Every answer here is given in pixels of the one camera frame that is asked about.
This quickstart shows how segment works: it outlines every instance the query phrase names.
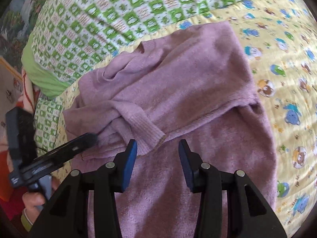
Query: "red fabric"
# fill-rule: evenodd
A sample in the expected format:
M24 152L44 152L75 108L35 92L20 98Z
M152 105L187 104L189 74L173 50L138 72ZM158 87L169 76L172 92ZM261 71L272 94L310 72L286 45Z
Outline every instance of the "red fabric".
M6 213L10 221L15 215L21 215L21 212L25 208L22 195L26 193L28 190L26 187L21 187L19 189L15 189L10 197L9 202L6 202L0 199L0 206L3 211Z
M0 199L9 201L10 196L13 192L13 188L9 182L9 169L7 166L7 151L0 152Z

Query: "green and white checkered fabric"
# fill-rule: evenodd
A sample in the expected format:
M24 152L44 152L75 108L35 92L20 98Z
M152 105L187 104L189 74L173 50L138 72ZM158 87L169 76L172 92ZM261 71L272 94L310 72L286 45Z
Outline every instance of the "green and white checkered fabric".
M34 115L35 142L39 147L38 155L43 155L46 151L54 148L59 115L62 110L62 105L55 101L47 101L39 98Z
M133 40L237 1L47 0L34 28L34 58L71 84Z

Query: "metal screw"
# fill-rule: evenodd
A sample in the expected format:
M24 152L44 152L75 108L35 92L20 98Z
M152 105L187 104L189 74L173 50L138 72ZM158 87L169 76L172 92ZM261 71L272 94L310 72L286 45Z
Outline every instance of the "metal screw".
M243 177L243 176L245 176L245 172L243 172L242 170L238 170L237 176Z
M79 171L78 170L73 170L73 171L70 172L70 175L71 176L77 176L77 175L79 175Z
M106 167L107 168L114 168L115 167L115 163L113 163L113 162L108 162L108 163L106 163Z
M201 166L203 169L209 169L209 168L210 168L210 164L208 164L208 163L202 163L200 166Z

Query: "finger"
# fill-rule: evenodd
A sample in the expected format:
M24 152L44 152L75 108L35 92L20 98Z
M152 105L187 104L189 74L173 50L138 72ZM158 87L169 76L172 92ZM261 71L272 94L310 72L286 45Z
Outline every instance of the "finger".
M52 189L54 191L57 190L59 184L60 184L59 180L55 176L52 176Z
M33 209L34 206L43 205L45 198L39 192L27 192L22 195L22 201L27 209Z

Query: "green pillowcase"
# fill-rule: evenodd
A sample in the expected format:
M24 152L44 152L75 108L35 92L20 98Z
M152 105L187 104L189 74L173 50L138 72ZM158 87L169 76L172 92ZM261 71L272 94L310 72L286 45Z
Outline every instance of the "green pillowcase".
M68 83L59 81L50 71L40 67L34 60L32 52L33 33L23 50L21 62L30 80L40 87L43 94L50 98L60 95L68 86Z

